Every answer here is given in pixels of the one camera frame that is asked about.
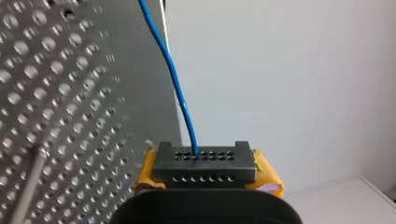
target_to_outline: gray surface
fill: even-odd
[[[10,211],[18,199],[15,195],[21,190],[26,169],[31,163],[31,154],[27,153],[32,145],[27,141],[27,136],[31,133],[35,134],[36,142],[50,148],[50,158],[44,173],[50,172],[41,176],[28,213],[30,221],[42,223],[44,217],[48,223],[106,221],[117,208],[116,204],[133,194],[133,178],[137,177],[137,171],[141,167],[143,150],[148,148],[145,141],[149,139],[156,144],[160,141],[180,144],[173,86],[165,61],[149,32],[137,1],[87,1],[86,6],[75,6],[73,1],[63,1],[52,9],[46,8],[38,0],[32,1],[32,5],[28,1],[23,2],[26,10],[20,13],[12,5],[14,1],[0,1],[0,18],[13,14],[19,21],[19,27],[15,29],[8,29],[0,22],[0,32],[10,34],[10,38],[0,44],[0,69],[5,69],[12,75],[8,83],[0,83],[0,107],[9,112],[7,116],[0,113],[3,123],[0,141],[4,143],[0,146],[0,223],[7,223]],[[161,27],[159,2],[149,1],[148,4]],[[60,11],[66,7],[70,7],[76,14],[73,21],[66,22],[61,16]],[[35,24],[32,13],[36,9],[46,14],[47,24]],[[93,28],[83,32],[78,28],[81,20],[92,21]],[[50,30],[56,23],[64,27],[64,32],[59,36]],[[22,30],[27,26],[35,27],[38,36],[32,40],[23,36]],[[82,45],[77,48],[71,46],[68,40],[74,32],[82,38]],[[43,49],[40,43],[43,36],[55,40],[54,51],[46,52]],[[25,41],[30,51],[18,55],[13,47],[17,40]],[[84,51],[88,44],[96,44],[99,51],[89,56]],[[70,48],[74,55],[68,60],[61,59],[60,51],[63,48]],[[38,52],[48,56],[42,64],[34,60],[34,55]],[[84,70],[76,65],[77,56],[81,55],[89,62]],[[5,66],[4,61],[11,56],[21,58],[21,64],[15,68]],[[60,75],[55,75],[50,70],[50,64],[55,60],[64,65],[64,71]],[[37,77],[30,79],[23,73],[23,67],[28,63],[38,70]],[[95,77],[92,71],[97,66],[105,67],[108,72]],[[79,80],[70,80],[68,73],[71,71],[79,73]],[[52,77],[54,81],[45,86],[45,77]],[[92,90],[83,86],[83,81],[87,78],[95,83]],[[18,89],[20,81],[25,84],[24,91]],[[65,96],[59,92],[63,83],[71,89]],[[33,95],[38,87],[47,93],[42,100]],[[111,91],[106,97],[101,96],[103,90],[107,90],[104,88]],[[21,97],[16,105],[11,104],[7,98],[10,92],[16,92]],[[87,96],[80,102],[78,95],[82,93]],[[56,97],[61,100],[57,105],[53,103]],[[96,111],[90,106],[93,99],[101,103]],[[33,111],[26,109],[31,103],[37,103]],[[69,104],[74,104],[78,109],[73,115],[66,112]],[[43,118],[46,108],[54,112],[49,120]],[[116,111],[114,115],[108,116],[108,109],[111,108]],[[22,113],[27,116],[25,124],[18,121],[18,116]],[[86,113],[92,113],[92,118],[85,120]],[[70,121],[63,124],[63,119]],[[96,125],[99,119],[106,120],[105,127]],[[37,123],[45,124],[45,128],[38,130]],[[83,125],[80,133],[74,131],[77,123]],[[11,131],[13,128],[20,129],[18,134]],[[51,136],[51,131],[57,129],[59,135]],[[86,149],[81,146],[84,143],[89,143]],[[64,155],[61,146],[66,146]]]

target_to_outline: hole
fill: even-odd
[[[95,87],[95,82],[93,80],[87,78],[84,80],[83,86],[86,91],[91,91]]]
[[[82,116],[82,118],[83,118],[85,121],[88,121],[88,120],[90,120],[90,119],[93,118],[93,113],[85,113],[85,114]]]
[[[201,180],[201,182],[206,182],[207,176],[206,175],[201,175],[200,180]]]
[[[58,182],[53,181],[52,183],[50,183],[49,186],[50,186],[50,188],[51,188],[52,190],[57,190],[58,187],[59,187],[59,184],[58,184]]]
[[[97,45],[89,45],[87,48],[85,48],[85,52],[87,52],[89,55],[93,55],[98,50],[99,47]]]
[[[42,26],[47,23],[47,17],[43,11],[40,11],[40,10],[34,11],[32,14],[32,17],[33,17],[33,20],[35,21],[35,23],[37,23],[37,25]]]
[[[81,169],[79,169],[79,173],[81,174],[81,175],[85,175],[85,174],[87,174],[88,173],[88,169],[87,168],[81,168]]]
[[[108,117],[111,117],[112,115],[114,115],[114,113],[116,113],[116,109],[115,108],[109,108],[106,110],[106,115]]]
[[[74,135],[70,135],[66,138],[68,143],[74,143],[76,141],[76,137]]]
[[[183,175],[183,176],[181,177],[181,181],[183,181],[183,182],[188,182],[188,181],[189,181],[189,177],[188,177],[187,175]]]
[[[110,198],[114,198],[115,196],[117,196],[117,192],[116,191],[112,191],[110,192]]]
[[[8,95],[8,100],[15,105],[21,100],[21,97],[16,92],[12,92]]]
[[[11,147],[12,146],[12,141],[9,138],[3,139],[3,146],[4,147]]]
[[[98,132],[98,131],[92,131],[92,132],[90,132],[90,133],[88,134],[88,136],[89,136],[91,139],[97,137],[98,135],[99,135],[99,132]]]
[[[70,44],[72,44],[73,47],[78,47],[82,43],[82,38],[81,38],[81,36],[79,34],[72,33],[69,36],[69,41],[70,41]]]
[[[174,175],[173,181],[176,182],[176,183],[179,182],[180,181],[180,176]]]
[[[52,193],[44,193],[44,197],[46,198],[46,199],[50,199],[50,198],[52,198],[53,197],[53,194]]]
[[[63,9],[61,13],[64,19],[67,21],[71,21],[76,18],[75,13],[70,8]]]
[[[53,77],[53,76],[47,76],[47,77],[44,77],[44,78],[43,78],[43,83],[44,83],[44,85],[46,85],[46,86],[50,86],[50,84],[51,84],[52,82],[54,82],[55,80],[56,80],[55,77]]]
[[[193,176],[191,177],[191,181],[192,181],[192,182],[197,182],[197,181],[198,181],[198,176],[193,175]]]
[[[61,160],[59,159],[59,158],[53,158],[52,160],[51,160],[51,162],[53,163],[53,164],[58,164],[59,162],[61,162]]]
[[[8,178],[6,176],[0,176],[0,186],[5,186],[8,182]]]
[[[7,14],[3,17],[4,24],[8,27],[8,29],[18,28],[19,23],[15,16]]]
[[[44,220],[45,220],[46,222],[50,222],[50,221],[52,220],[51,214],[46,214],[46,215],[44,215]]]
[[[67,188],[64,192],[66,192],[66,194],[71,194],[74,192],[73,188]]]
[[[97,111],[100,107],[100,101],[97,99],[91,100],[90,107],[92,110]]]
[[[58,202],[59,204],[64,204],[64,202],[66,202],[66,198],[61,195],[56,199],[56,202]]]
[[[44,97],[46,97],[47,93],[42,88],[36,88],[34,95],[37,100],[42,100]]]
[[[102,147],[98,147],[96,150],[95,150],[95,153],[97,154],[97,155],[100,155],[102,152],[103,152],[103,148]]]
[[[26,9],[26,5],[23,2],[21,2],[21,1],[14,3],[14,7],[19,12],[23,12]]]
[[[229,182],[233,182],[234,180],[235,180],[235,176],[233,176],[233,175],[228,176]]]
[[[72,215],[72,211],[69,208],[64,209],[64,215],[66,217],[70,217]]]
[[[79,206],[79,201],[73,201],[71,202],[72,207],[77,207]]]
[[[129,179],[129,178],[131,178],[132,177],[132,174],[131,173],[126,173],[125,174],[125,179]]]
[[[212,175],[212,176],[209,177],[209,181],[210,182],[215,182],[216,179],[217,179],[217,177],[215,175]]]
[[[84,101],[88,96],[87,92],[81,92],[76,96],[76,99],[80,102]]]
[[[105,169],[108,168],[108,164],[107,164],[106,162],[103,162],[103,163],[100,165],[100,168],[101,168],[102,170],[105,170]]]
[[[80,5],[84,2],[84,0],[73,0],[74,4]]]
[[[60,35],[64,31],[64,28],[62,27],[61,24],[55,24],[50,29],[56,35]]]
[[[29,47],[27,47],[27,44],[23,41],[16,41],[14,44],[14,49],[20,55],[24,55],[29,51]]]
[[[77,66],[79,69],[85,70],[88,67],[88,60],[84,57],[78,57]]]
[[[85,217],[84,214],[78,214],[78,215],[77,215],[77,218],[78,218],[79,220],[82,220],[84,217]]]
[[[78,78],[79,78],[79,74],[76,73],[76,72],[71,72],[71,73],[69,74],[69,79],[70,79],[70,81],[76,81]]]
[[[55,0],[44,0],[44,4],[46,5],[46,7],[52,8],[56,5],[56,2]]]
[[[73,53],[73,50],[71,50],[71,49],[63,49],[62,51],[61,51],[61,53],[60,53],[60,55],[61,55],[61,57],[63,58],[63,59],[65,59],[65,60],[67,60],[70,56],[72,56],[74,53]]]
[[[46,49],[47,51],[52,51],[56,47],[55,40],[53,40],[51,37],[48,36],[43,38],[41,44],[43,45],[44,49]]]
[[[59,120],[59,123],[64,126],[64,125],[70,123],[70,120],[71,120],[70,117],[62,118],[62,119]]]
[[[56,75],[59,75],[64,71],[64,66],[58,61],[52,62],[50,64],[50,68]]]
[[[120,124],[116,124],[114,127],[111,128],[111,133],[116,134],[119,130],[121,130],[121,125]]]
[[[77,186],[78,185],[78,177],[73,176],[71,179],[71,183],[72,183],[72,185]]]
[[[69,86],[67,83],[62,83],[62,84],[59,86],[59,92],[60,92],[62,95],[67,95],[70,91],[71,91],[71,88],[70,88],[70,86]]]
[[[110,93],[111,93],[110,88],[102,88],[99,92],[100,96],[103,98],[107,97]]]
[[[0,70],[0,81],[3,83],[6,83],[10,79],[11,79],[11,74],[6,70],[1,69]]]
[[[45,166],[44,169],[43,169],[43,174],[44,175],[50,175],[51,173],[52,173],[52,168],[49,165]]]

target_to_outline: white wall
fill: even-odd
[[[168,0],[165,13],[200,145],[261,147],[288,193],[359,172],[396,183],[396,1]]]

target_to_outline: network cable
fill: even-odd
[[[186,100],[184,99],[183,92],[181,91],[180,83],[179,83],[178,77],[177,77],[177,71],[176,71],[175,65],[173,63],[172,57],[171,57],[166,45],[163,42],[160,32],[158,32],[158,28],[155,25],[154,20],[151,18],[151,15],[149,14],[149,7],[146,3],[146,0],[139,0],[139,5],[142,8],[143,16],[145,17],[146,23],[148,24],[148,27],[149,27],[152,35],[154,36],[155,41],[157,42],[158,46],[161,49],[161,52],[163,53],[163,57],[166,60],[166,64],[168,65],[169,72],[171,74],[171,78],[172,78],[172,81],[173,81],[173,84],[175,87],[176,96],[177,96],[178,102],[180,104],[181,111],[183,113],[183,117],[184,117],[184,120],[187,125],[187,129],[189,131],[192,154],[197,156],[199,154],[199,149],[198,149],[198,145],[197,145],[197,141],[196,141],[196,137],[195,137],[195,131],[192,126],[191,117],[190,117],[189,109],[187,107]]]

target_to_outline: metal panel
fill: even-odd
[[[162,28],[159,1],[150,1]],[[106,222],[146,140],[180,144],[173,86],[137,1],[0,0],[0,223],[39,144],[26,223]]]

